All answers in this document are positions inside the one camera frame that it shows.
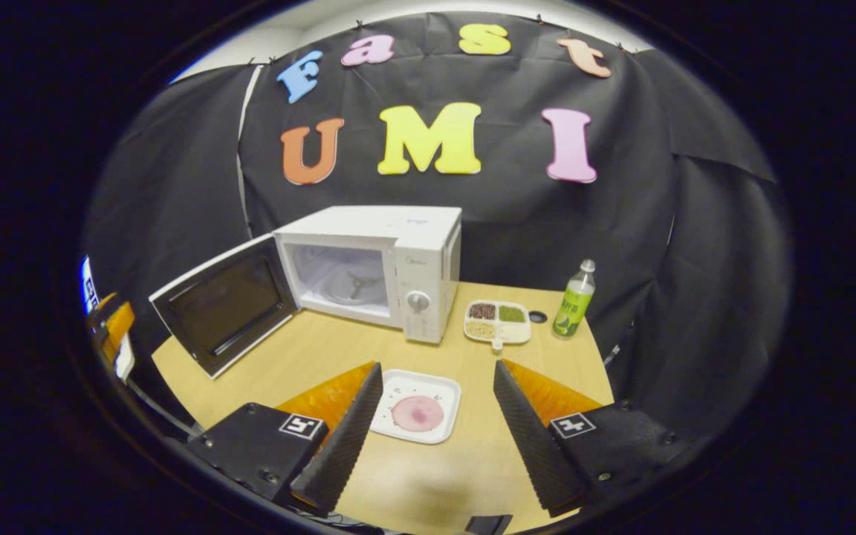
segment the small bottle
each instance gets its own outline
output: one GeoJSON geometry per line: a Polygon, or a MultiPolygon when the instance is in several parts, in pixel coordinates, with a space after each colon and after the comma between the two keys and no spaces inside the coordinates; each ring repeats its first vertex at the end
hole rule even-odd
{"type": "Polygon", "coordinates": [[[563,302],[557,318],[554,319],[554,336],[560,339],[570,339],[577,332],[577,326],[587,313],[587,307],[594,298],[594,289],[597,283],[594,281],[594,271],[597,265],[587,258],[580,264],[577,272],[567,283],[567,291],[563,294],[563,302]]]}

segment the wooden table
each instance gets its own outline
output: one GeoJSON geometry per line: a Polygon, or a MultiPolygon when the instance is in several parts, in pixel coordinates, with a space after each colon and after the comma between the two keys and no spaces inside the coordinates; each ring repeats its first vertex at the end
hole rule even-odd
{"type": "MultiPolygon", "coordinates": [[[[468,302],[476,299],[519,302],[552,320],[561,297],[559,291],[461,283],[439,346],[407,342],[397,329],[300,311],[217,380],[173,337],[153,359],[177,399],[207,429],[244,403],[276,406],[371,360],[381,362],[383,371],[456,380],[461,405],[451,437],[430,446],[370,432],[337,512],[418,535],[451,535],[472,516],[512,514],[509,532],[523,531],[563,517],[551,519],[540,508],[493,395],[497,356],[489,343],[466,338],[462,322],[468,302]]],[[[530,341],[505,345],[502,356],[599,403],[614,402],[590,328],[581,325],[573,339],[560,341],[550,325],[532,324],[530,341]]]]}

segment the white square plate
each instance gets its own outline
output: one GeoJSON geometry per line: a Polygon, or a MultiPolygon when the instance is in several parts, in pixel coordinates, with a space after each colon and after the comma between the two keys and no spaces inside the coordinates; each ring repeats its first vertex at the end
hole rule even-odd
{"type": "Polygon", "coordinates": [[[403,369],[390,369],[381,376],[381,399],[374,411],[369,427],[376,433],[402,440],[419,441],[422,444],[438,444],[451,436],[458,416],[458,402],[461,402],[461,386],[454,380],[437,375],[405,372],[403,369]],[[441,423],[429,431],[408,431],[401,429],[392,418],[395,403],[411,396],[427,396],[438,402],[444,412],[441,423]]]}

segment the microwave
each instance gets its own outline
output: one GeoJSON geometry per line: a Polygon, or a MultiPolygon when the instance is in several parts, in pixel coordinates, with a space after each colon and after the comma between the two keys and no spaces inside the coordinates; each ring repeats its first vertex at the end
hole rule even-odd
{"type": "Polygon", "coordinates": [[[329,207],[198,265],[149,301],[216,378],[300,308],[440,343],[459,275],[458,207],[329,207]]]}

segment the white wall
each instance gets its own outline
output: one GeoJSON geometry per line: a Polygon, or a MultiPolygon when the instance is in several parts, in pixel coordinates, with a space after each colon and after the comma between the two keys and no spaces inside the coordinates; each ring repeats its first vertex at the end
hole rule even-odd
{"type": "Polygon", "coordinates": [[[564,0],[311,0],[255,24],[200,58],[175,80],[225,65],[265,62],[363,23],[428,11],[490,11],[534,19],[582,31],[630,51],[652,48],[641,37],[595,11],[564,0]]]}

